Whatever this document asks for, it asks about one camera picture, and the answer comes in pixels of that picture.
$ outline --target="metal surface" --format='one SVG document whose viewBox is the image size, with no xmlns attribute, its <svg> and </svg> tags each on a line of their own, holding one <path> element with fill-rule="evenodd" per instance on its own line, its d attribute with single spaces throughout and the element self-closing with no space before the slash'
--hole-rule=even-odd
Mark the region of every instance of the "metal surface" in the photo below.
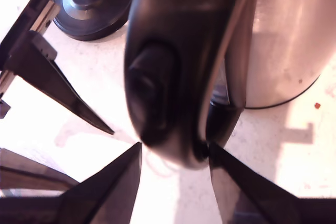
<svg viewBox="0 0 336 224">
<path fill-rule="evenodd" d="M 246 107 L 307 89 L 336 52 L 336 0 L 257 0 Z"/>
<path fill-rule="evenodd" d="M 0 199 L 0 223 L 129 224 L 142 151 L 136 143 L 100 172 L 58 197 Z"/>
</svg>

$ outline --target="stainless steel kettle body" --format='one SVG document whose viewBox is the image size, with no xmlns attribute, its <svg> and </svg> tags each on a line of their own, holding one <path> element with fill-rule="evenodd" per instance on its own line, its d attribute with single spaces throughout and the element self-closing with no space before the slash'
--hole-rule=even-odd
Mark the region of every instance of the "stainless steel kettle body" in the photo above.
<svg viewBox="0 0 336 224">
<path fill-rule="evenodd" d="M 246 107 L 304 92 L 336 50 L 336 0 L 257 0 Z"/>
<path fill-rule="evenodd" d="M 129 19 L 133 126 L 191 168 L 206 165 L 209 142 L 225 145 L 244 108 L 308 88 L 336 41 L 335 0 L 133 0 Z"/>
</svg>

